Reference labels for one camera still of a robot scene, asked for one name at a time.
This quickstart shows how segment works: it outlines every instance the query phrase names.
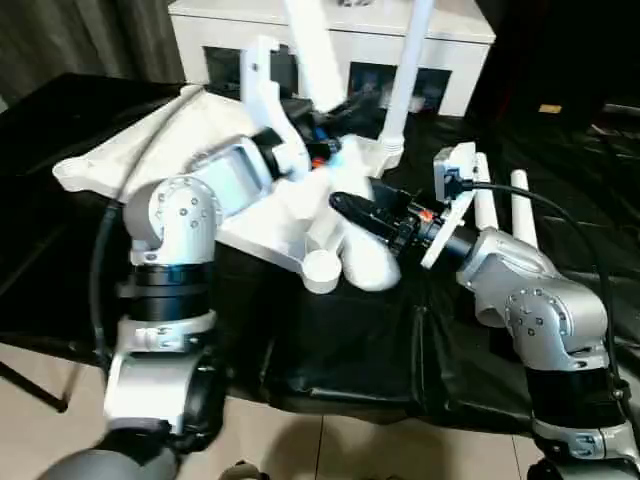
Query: white cabinet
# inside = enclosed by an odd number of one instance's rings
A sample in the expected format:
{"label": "white cabinet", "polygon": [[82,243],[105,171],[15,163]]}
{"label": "white cabinet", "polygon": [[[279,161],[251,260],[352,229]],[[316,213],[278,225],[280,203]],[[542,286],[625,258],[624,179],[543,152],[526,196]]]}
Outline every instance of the white cabinet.
{"label": "white cabinet", "polygon": [[[346,91],[372,82],[390,88],[411,3],[376,0],[369,6],[340,7],[336,0],[324,0]],[[239,52],[256,35],[292,46],[281,0],[177,0],[169,11],[188,82],[237,81]],[[494,38],[474,0],[437,1],[412,109],[464,115]],[[294,62],[288,68],[284,77],[295,77]],[[305,95],[301,81],[288,83]]]}

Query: robotic arm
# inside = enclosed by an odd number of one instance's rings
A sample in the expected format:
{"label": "robotic arm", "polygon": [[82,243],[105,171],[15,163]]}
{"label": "robotic arm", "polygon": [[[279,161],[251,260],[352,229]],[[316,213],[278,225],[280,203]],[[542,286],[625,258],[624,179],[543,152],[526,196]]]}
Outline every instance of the robotic arm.
{"label": "robotic arm", "polygon": [[[632,425],[609,371],[604,305],[584,285],[562,276],[534,241],[498,230],[495,220],[495,227],[480,232],[461,226],[473,192],[456,184],[479,173],[475,148],[473,155],[461,155],[467,148],[448,149],[435,159],[436,197],[448,207],[443,214],[425,208],[421,195],[380,186],[393,198],[389,208],[347,193],[333,194],[330,203],[396,255],[419,245],[426,249],[422,265],[428,268],[446,252],[457,265],[457,282],[482,306],[478,320],[507,328],[526,371],[533,436],[546,457],[529,478],[638,478]],[[476,217],[486,213],[477,211]]]}

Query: white cylinder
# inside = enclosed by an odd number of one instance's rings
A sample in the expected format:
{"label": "white cylinder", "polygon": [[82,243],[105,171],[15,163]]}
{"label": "white cylinder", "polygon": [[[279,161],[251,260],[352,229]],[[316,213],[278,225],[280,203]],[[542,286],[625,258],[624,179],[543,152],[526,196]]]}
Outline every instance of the white cylinder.
{"label": "white cylinder", "polygon": [[[491,173],[489,172],[487,156],[484,153],[477,153],[476,158],[478,165],[478,181],[491,183]],[[487,227],[498,229],[498,215],[496,214],[496,204],[493,200],[493,192],[491,190],[477,190],[473,201],[476,215],[476,227],[478,227],[478,230],[484,230]]]}
{"label": "white cylinder", "polygon": [[402,58],[396,70],[391,100],[384,128],[380,134],[380,140],[388,145],[396,144],[399,148],[404,145],[404,125],[416,85],[422,47],[429,30],[429,18],[433,6],[434,0],[414,0],[413,2],[409,30],[404,38]]}
{"label": "white cylinder", "polygon": [[302,262],[302,282],[312,293],[325,294],[338,285],[342,264],[333,252],[314,250]]}
{"label": "white cylinder", "polygon": [[346,93],[320,0],[285,0],[284,5],[307,94],[317,111],[329,112]]}
{"label": "white cylinder", "polygon": [[[523,190],[529,190],[527,172],[514,170],[511,172],[511,186]],[[513,236],[518,240],[538,248],[536,236],[536,224],[533,221],[533,209],[531,200],[521,195],[511,195],[511,221],[513,223]]]}

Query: black fabric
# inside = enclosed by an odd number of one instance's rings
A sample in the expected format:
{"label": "black fabric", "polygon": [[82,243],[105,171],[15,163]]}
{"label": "black fabric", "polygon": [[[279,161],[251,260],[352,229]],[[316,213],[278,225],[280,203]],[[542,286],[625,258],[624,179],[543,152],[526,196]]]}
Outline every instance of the black fabric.
{"label": "black fabric", "polygon": [[[0,201],[11,232],[0,236],[0,341],[96,361],[86,288],[105,201],[64,192],[50,168],[177,92],[175,86],[67,76],[0,115]],[[25,131],[34,142],[17,140],[16,132]],[[476,140],[494,181],[506,183],[513,168],[526,168],[533,190],[581,221],[612,270],[620,361],[640,373],[637,152],[629,148],[616,157],[617,147],[583,134],[431,117],[411,118],[406,138],[400,166],[384,178],[392,186],[431,191],[435,153]],[[508,200],[497,199],[507,230]],[[542,250],[565,274],[597,290],[578,239],[548,212],[535,213]],[[122,313],[114,285],[129,273],[120,222],[109,250],[104,308],[113,345]],[[409,260],[400,284],[387,292],[365,293],[342,281],[331,294],[315,296],[295,275],[219,245],[212,297],[233,394],[376,422],[417,416],[446,426],[527,431],[526,379],[508,335],[475,321],[472,297],[455,284],[446,262],[424,272]]]}

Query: white box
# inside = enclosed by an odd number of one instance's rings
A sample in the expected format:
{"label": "white box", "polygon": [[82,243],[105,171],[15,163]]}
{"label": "white box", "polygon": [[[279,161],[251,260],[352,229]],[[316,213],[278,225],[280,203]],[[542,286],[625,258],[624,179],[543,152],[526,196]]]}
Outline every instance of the white box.
{"label": "white box", "polygon": [[[345,91],[364,77],[387,85],[392,73],[376,66],[398,64],[412,1],[376,0],[360,7],[341,7],[336,0],[323,3]],[[281,0],[177,0],[169,13],[190,83],[211,81],[205,47],[242,50],[259,34],[293,45]],[[433,105],[441,115],[463,116],[494,39],[474,0],[437,0],[420,67],[448,73],[425,72],[425,80],[418,82],[424,94],[416,95],[425,108]],[[438,85],[429,84],[436,76]],[[303,82],[298,84],[304,96]]]}

